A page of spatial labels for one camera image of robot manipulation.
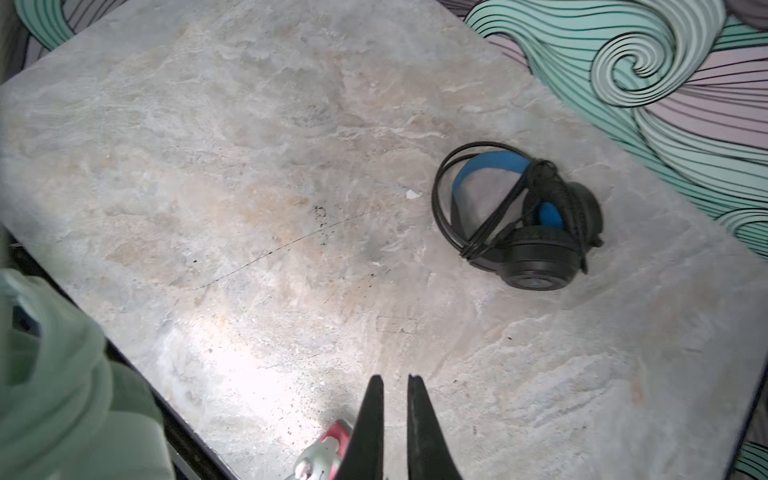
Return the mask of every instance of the wall mural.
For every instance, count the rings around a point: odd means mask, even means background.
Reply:
[[[768,0],[441,0],[768,259]]]
[[[29,67],[49,51],[85,30],[127,0],[14,0],[16,13],[27,27],[18,43],[21,59],[12,74]]]

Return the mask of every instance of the crack line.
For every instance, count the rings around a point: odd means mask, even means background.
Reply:
[[[335,227],[336,225],[339,225],[339,224],[341,224],[341,223],[345,223],[345,222],[348,222],[348,221],[350,221],[350,220],[355,220],[356,218],[362,217],[363,215],[367,215],[367,214],[370,214],[370,213],[371,213],[371,211],[369,210],[369,211],[367,211],[367,212],[362,212],[361,214],[355,215],[354,217],[345,218],[344,220],[340,220],[340,221],[338,221],[338,222],[336,222],[336,223],[331,223],[331,224],[330,224],[330,225],[328,225],[327,227],[323,227],[323,228],[321,228],[321,229],[319,229],[319,230],[315,230],[315,231],[313,231],[312,233],[308,233],[307,235],[304,235],[303,237],[299,237],[299,238],[297,238],[297,239],[295,239],[295,240],[292,240],[292,241],[290,241],[290,242],[286,243],[285,245],[281,245],[280,247],[277,247],[275,250],[272,250],[271,252],[267,252],[267,253],[265,253],[264,255],[262,255],[262,256],[260,256],[260,257],[257,257],[257,258],[255,258],[255,259],[253,259],[253,260],[251,260],[250,262],[246,263],[245,265],[241,266],[240,268],[237,268],[237,269],[235,269],[235,270],[232,270],[232,271],[231,271],[231,272],[229,272],[228,274],[226,274],[226,275],[223,275],[223,276],[220,276],[219,278],[217,278],[217,279],[215,279],[215,280],[213,280],[213,281],[211,281],[211,282],[209,282],[209,283],[206,283],[206,284],[205,284],[205,285],[203,285],[203,286],[199,286],[199,287],[197,287],[197,288],[189,289],[189,290],[187,290],[187,292],[192,292],[192,291],[195,291],[195,290],[200,290],[201,288],[205,288],[205,287],[207,287],[207,286],[211,286],[211,285],[213,285],[214,283],[218,282],[219,280],[225,279],[225,278],[227,278],[228,276],[230,276],[230,275],[233,275],[233,274],[235,274],[235,273],[237,273],[237,272],[241,271],[243,268],[246,268],[247,266],[251,265],[252,263],[258,262],[259,260],[263,259],[264,257],[268,257],[269,255],[272,255],[273,253],[275,253],[275,252],[278,252],[278,251],[282,250],[282,249],[283,249],[283,248],[285,248],[285,247],[288,247],[288,246],[290,246],[290,245],[293,245],[294,243],[296,243],[296,242],[298,242],[298,241],[300,241],[300,240],[304,240],[304,239],[305,239],[305,238],[307,238],[307,237],[311,237],[311,236],[312,236],[312,235],[314,235],[315,233],[320,233],[320,232],[322,232],[323,230],[328,230],[330,227]]]

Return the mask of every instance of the headphones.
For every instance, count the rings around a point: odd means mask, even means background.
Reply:
[[[475,147],[501,151],[457,154]],[[445,172],[466,161],[453,180],[451,221],[440,206],[438,187]],[[507,196],[480,227],[467,236],[455,194],[461,183],[477,170],[498,168],[521,174]],[[486,240],[523,190],[522,215]],[[470,265],[496,272],[508,285],[523,290],[557,290],[576,273],[588,272],[587,252],[600,247],[603,214],[598,201],[584,185],[565,182],[548,160],[531,159],[517,148],[492,141],[477,141],[452,151],[440,164],[432,186],[432,214],[442,235]]]

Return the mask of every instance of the pink object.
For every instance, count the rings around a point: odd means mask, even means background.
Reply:
[[[349,446],[349,432],[346,431],[344,424],[342,424],[341,421],[336,420],[336,422],[326,430],[323,436],[320,437],[319,442],[322,443],[323,440],[327,439],[328,437],[334,438],[339,442],[339,450],[336,452],[336,454],[338,454],[339,458],[343,460],[344,454],[346,454],[346,448]],[[329,480],[333,480],[335,476],[336,467],[331,470],[331,476],[329,477]]]

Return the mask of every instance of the marble table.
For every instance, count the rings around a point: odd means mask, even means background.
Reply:
[[[432,220],[478,139],[604,206],[591,274],[514,290]],[[2,87],[2,219],[242,478],[407,375],[470,478],[722,478],[768,268],[433,0],[131,0]],[[415,195],[406,196],[408,190]]]

